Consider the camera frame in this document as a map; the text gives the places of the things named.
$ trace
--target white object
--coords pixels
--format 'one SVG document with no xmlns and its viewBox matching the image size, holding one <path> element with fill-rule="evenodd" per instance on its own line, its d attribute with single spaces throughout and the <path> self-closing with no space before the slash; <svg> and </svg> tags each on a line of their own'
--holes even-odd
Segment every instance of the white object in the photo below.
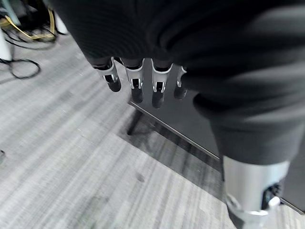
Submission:
<svg viewBox="0 0 305 229">
<path fill-rule="evenodd" d="M 8 44 L 5 41 L 2 29 L 0 29 L 0 59 L 11 61 L 12 56 Z"/>
<path fill-rule="evenodd" d="M 61 18 L 58 16 L 57 13 L 55 13 L 55 24 L 56 24 L 56 28 L 57 31 L 61 34 L 68 34 L 68 30 L 67 27 L 65 26 L 65 24 L 62 22 Z"/>
</svg>

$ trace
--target black cloth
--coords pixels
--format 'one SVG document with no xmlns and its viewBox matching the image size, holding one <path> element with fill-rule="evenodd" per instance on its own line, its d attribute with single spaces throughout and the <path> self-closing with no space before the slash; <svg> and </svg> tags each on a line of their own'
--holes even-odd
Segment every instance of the black cloth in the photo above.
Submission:
<svg viewBox="0 0 305 229">
<path fill-rule="evenodd" d="M 304 0 L 50 0 L 94 66 L 143 57 L 187 68 L 219 150 L 291 160 L 305 117 Z"/>
</svg>

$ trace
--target black fingertip pad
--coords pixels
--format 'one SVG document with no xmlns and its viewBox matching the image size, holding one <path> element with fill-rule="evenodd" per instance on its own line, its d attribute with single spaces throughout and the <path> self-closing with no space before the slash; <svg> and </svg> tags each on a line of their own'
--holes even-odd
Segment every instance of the black fingertip pad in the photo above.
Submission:
<svg viewBox="0 0 305 229">
<path fill-rule="evenodd" d="M 142 89 L 139 88 L 132 89 L 132 100 L 137 104 L 143 101 Z"/>
<path fill-rule="evenodd" d="M 152 96 L 152 106 L 159 109 L 164 102 L 164 93 L 154 92 Z"/>
<path fill-rule="evenodd" d="M 115 83 L 109 83 L 108 84 L 110 90 L 112 90 L 113 92 L 119 92 L 120 89 L 121 89 L 121 81 L 120 79 L 118 78 L 118 81 L 115 82 Z"/>
<path fill-rule="evenodd" d="M 175 97 L 175 99 L 182 100 L 185 98 L 186 92 L 187 92 L 186 88 L 184 88 L 183 86 L 178 87 L 178 85 L 176 85 L 176 88 L 173 92 L 173 96 Z"/>
</svg>

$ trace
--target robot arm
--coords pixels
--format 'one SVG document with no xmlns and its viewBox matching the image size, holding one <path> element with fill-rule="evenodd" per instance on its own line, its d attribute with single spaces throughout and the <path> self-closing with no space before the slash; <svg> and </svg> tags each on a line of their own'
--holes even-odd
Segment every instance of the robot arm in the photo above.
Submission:
<svg viewBox="0 0 305 229">
<path fill-rule="evenodd" d="M 113 56 L 124 63 L 132 90 L 142 86 L 141 61 L 126 60 L 153 59 L 156 107 L 172 62 L 183 66 L 177 86 L 199 92 L 194 105 L 210 120 L 224 156 L 232 222 L 238 229 L 263 225 L 280 204 L 283 180 L 304 133 L 304 3 L 50 2 L 113 91 L 121 86 Z M 156 60 L 171 61 L 162 67 Z"/>
</svg>

